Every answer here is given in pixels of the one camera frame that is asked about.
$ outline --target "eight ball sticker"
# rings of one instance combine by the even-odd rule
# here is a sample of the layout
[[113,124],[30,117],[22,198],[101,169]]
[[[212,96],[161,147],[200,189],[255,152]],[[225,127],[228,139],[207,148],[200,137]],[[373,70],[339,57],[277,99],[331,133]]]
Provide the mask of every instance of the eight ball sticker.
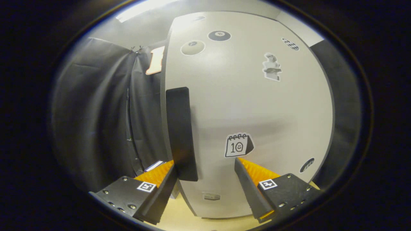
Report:
[[227,31],[216,30],[208,34],[208,38],[214,41],[226,41],[231,38],[231,34]]
[[183,53],[183,55],[192,56],[203,52],[205,47],[206,45],[202,41],[193,40],[186,42],[181,47],[181,53]]

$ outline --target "black fabric curtain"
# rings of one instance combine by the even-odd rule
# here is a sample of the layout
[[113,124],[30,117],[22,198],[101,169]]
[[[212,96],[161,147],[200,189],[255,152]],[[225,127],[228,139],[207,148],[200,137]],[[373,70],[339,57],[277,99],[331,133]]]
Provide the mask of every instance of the black fabric curtain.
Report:
[[146,75],[151,51],[165,42],[143,47],[137,54],[130,82],[130,118],[133,138],[143,168],[158,160],[169,161],[164,143],[160,111],[160,73]]
[[126,98],[137,54],[88,38],[56,77],[51,130],[56,158],[75,184],[97,192],[135,176],[126,140]]

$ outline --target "wooden floor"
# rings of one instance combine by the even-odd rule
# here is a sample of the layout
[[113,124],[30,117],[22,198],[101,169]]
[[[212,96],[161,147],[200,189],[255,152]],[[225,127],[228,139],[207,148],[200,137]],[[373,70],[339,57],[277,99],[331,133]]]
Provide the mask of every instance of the wooden floor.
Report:
[[179,194],[176,199],[169,199],[161,222],[153,226],[166,231],[241,231],[259,225],[252,215],[228,219],[195,217]]

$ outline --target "dark gray panel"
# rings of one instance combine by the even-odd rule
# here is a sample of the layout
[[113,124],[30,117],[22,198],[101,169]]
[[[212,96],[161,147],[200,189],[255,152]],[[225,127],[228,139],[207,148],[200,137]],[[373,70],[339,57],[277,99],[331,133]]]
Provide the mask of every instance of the dark gray panel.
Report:
[[189,89],[186,87],[168,89],[166,108],[171,153],[178,179],[198,181],[191,128]]
[[310,47],[327,73],[335,106],[335,128],[327,158],[313,181],[327,188],[349,163],[361,127],[360,92],[354,72],[328,41]]

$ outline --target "figure sticker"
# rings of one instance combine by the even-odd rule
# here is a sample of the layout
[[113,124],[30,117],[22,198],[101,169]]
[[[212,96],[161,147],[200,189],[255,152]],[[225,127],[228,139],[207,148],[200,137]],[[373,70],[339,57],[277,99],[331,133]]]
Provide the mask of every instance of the figure sticker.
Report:
[[263,62],[263,73],[264,77],[267,79],[280,81],[279,73],[282,72],[280,69],[281,65],[277,62],[277,57],[272,53],[265,53],[264,57],[267,61]]

